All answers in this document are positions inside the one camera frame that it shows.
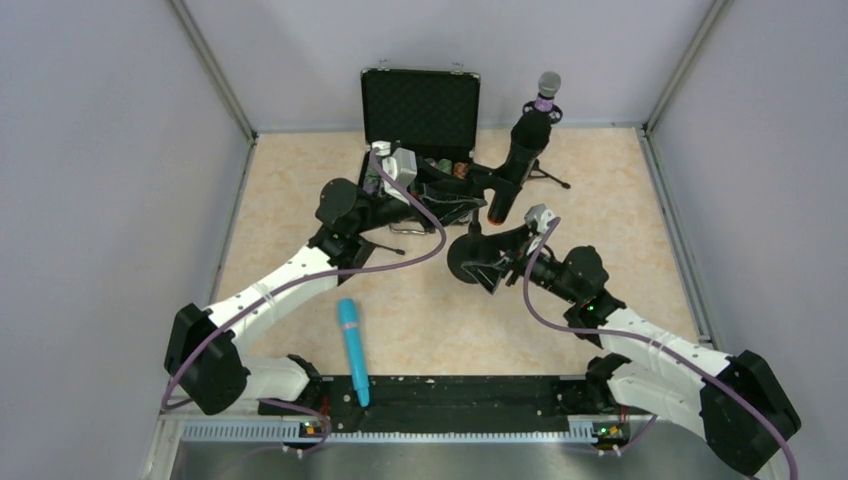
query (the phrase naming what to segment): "black microphone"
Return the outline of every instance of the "black microphone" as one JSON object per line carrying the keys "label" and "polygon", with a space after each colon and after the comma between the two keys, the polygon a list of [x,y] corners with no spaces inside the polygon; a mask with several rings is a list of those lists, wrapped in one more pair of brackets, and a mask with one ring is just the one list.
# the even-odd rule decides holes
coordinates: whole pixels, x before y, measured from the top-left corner
{"label": "black microphone", "polygon": [[495,170],[494,175],[517,188],[495,190],[488,215],[489,223],[493,225],[501,225],[506,220],[512,204],[515,203],[515,197],[536,163],[536,158],[548,146],[551,139],[551,121],[548,114],[536,110],[525,113],[512,127],[510,138],[512,143],[506,162]]}

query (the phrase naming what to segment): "table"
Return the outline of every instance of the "table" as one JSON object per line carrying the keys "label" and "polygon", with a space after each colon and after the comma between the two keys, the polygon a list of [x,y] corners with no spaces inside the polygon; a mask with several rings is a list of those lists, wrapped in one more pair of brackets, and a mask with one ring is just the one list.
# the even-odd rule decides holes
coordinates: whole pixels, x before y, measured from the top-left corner
{"label": "table", "polygon": [[[261,135],[241,200],[220,278],[219,299],[262,278],[288,260],[315,233],[318,195],[336,177],[356,179],[365,149],[362,132]],[[475,161],[501,164],[509,130],[478,132]],[[549,245],[559,258],[578,245],[594,245],[610,273],[610,292],[642,316],[695,341],[690,315],[663,219],[633,129],[554,129],[542,167],[571,183],[525,184],[506,223],[518,226],[538,203],[562,222]],[[449,241],[464,227],[448,228]],[[438,235],[369,232],[369,240],[407,251],[377,250],[367,265],[418,256]],[[349,373],[336,302],[353,298],[360,310],[369,373],[384,375],[580,374],[601,350],[550,330],[526,311],[520,284],[490,296],[455,280],[447,248],[424,264],[400,271],[359,275],[315,297],[279,321],[253,347],[255,355],[296,353],[323,374]],[[545,318],[564,323],[569,304],[533,287]]]}

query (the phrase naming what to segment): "wall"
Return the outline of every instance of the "wall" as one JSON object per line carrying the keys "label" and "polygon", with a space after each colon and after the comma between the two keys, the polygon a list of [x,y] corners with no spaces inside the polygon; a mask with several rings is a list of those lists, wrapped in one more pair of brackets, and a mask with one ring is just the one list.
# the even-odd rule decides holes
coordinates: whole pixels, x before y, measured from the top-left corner
{"label": "wall", "polygon": [[724,348],[771,363],[802,478],[842,478],[848,3],[735,2],[656,132]]}
{"label": "wall", "polygon": [[709,0],[188,0],[254,128],[362,125],[359,72],[482,75],[480,124],[512,125],[545,70],[567,123],[647,120]]}
{"label": "wall", "polygon": [[138,478],[247,144],[166,2],[0,5],[0,478]]}

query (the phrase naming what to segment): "black case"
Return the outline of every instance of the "black case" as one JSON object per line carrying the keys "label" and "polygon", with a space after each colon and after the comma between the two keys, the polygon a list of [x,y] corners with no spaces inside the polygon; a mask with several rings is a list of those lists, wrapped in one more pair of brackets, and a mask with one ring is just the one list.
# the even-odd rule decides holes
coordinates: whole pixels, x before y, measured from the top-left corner
{"label": "black case", "polygon": [[[365,69],[362,117],[367,145],[400,142],[417,155],[472,162],[477,140],[480,76],[426,70]],[[368,165],[359,172],[362,186]]]}

